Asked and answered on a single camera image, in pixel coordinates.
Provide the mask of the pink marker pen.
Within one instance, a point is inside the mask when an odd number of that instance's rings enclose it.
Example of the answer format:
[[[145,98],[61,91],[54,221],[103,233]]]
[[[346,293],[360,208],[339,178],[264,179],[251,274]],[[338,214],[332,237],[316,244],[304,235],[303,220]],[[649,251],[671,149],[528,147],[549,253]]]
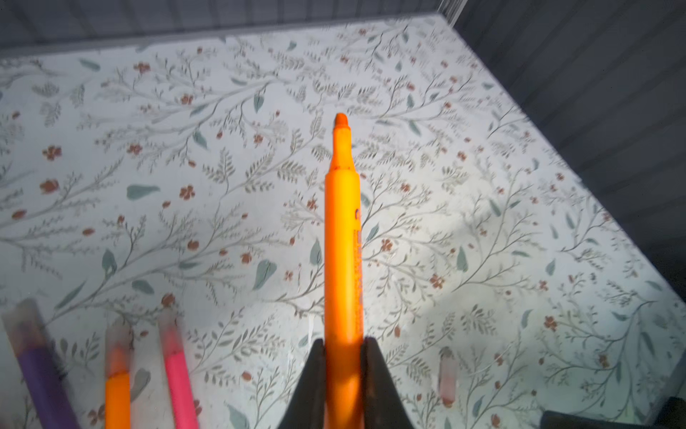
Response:
[[[198,416],[175,310],[163,310],[158,318],[158,330],[171,407],[173,408],[174,427],[198,429]]]

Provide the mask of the purple marker pen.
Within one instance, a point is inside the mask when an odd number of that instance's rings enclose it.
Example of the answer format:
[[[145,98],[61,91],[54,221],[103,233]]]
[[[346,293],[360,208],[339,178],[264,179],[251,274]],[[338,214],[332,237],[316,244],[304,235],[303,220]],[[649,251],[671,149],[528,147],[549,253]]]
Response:
[[[78,428],[78,419],[60,380],[35,300],[19,302],[2,315],[2,321],[41,425]]]

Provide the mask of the floral patterned table mat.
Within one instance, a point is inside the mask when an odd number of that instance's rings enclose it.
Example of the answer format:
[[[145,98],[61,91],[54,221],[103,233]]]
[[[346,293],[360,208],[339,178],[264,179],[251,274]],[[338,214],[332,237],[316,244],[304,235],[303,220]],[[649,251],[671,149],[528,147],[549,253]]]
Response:
[[[466,43],[414,18],[1,62],[1,308],[38,304],[81,427],[104,424],[119,317],[132,425],[173,426],[168,307],[200,425],[278,425],[323,335],[337,113],[361,177],[364,330],[414,426],[655,409],[684,304]]]

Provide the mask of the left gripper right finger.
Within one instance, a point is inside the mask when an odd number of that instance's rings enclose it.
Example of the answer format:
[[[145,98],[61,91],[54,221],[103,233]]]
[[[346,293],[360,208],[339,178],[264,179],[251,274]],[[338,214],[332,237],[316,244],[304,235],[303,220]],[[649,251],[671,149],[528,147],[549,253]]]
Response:
[[[362,346],[363,420],[366,429],[412,429],[382,351],[372,337]]]

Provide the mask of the translucent pink caps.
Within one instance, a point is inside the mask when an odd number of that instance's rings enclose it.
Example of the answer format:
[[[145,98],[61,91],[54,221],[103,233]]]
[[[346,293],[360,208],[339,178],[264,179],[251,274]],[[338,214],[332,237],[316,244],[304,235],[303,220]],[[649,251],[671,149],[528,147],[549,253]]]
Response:
[[[457,360],[452,350],[443,347],[439,352],[439,397],[446,408],[451,408],[457,398]]]

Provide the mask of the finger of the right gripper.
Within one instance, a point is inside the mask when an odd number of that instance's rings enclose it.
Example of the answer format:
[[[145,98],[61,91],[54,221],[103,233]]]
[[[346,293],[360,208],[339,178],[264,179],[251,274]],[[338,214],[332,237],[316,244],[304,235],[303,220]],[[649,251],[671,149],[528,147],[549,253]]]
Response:
[[[637,424],[605,421],[547,410],[541,416],[542,429],[636,429],[636,428],[684,428],[685,427],[685,352],[679,357],[675,369],[668,377],[668,383],[657,405],[646,418]]]

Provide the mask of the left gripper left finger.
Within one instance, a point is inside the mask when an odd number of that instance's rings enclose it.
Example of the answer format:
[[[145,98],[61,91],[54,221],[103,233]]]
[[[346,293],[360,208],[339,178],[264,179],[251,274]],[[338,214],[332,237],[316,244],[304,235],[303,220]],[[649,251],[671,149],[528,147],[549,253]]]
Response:
[[[323,429],[326,359],[322,339],[314,341],[278,429]]]

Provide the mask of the orange marker pen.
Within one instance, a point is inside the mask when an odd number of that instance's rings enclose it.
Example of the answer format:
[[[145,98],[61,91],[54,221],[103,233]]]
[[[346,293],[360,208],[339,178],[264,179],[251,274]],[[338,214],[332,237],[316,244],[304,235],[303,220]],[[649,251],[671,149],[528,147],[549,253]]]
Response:
[[[325,425],[359,428],[363,422],[362,207],[346,114],[335,116],[332,145],[324,190]]]
[[[117,318],[105,333],[105,429],[131,428],[131,329]]]

